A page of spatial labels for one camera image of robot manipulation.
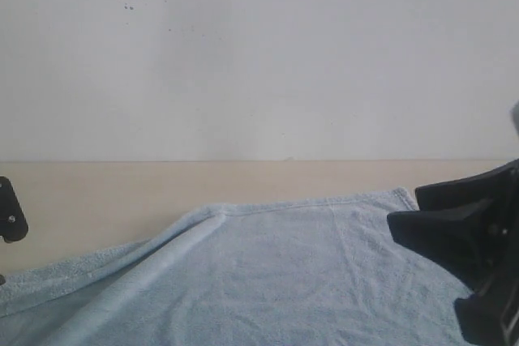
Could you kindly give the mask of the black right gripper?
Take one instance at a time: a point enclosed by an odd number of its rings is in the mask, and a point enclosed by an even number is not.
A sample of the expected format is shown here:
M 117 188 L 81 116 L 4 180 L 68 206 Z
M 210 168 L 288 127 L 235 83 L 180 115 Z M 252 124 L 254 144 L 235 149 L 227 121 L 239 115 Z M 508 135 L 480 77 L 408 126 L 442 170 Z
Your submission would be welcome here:
M 473 345 L 518 343 L 518 258 L 505 258 L 518 228 L 518 163 L 415 190 L 418 209 L 387 216 L 392 239 L 471 289 L 453 308 Z

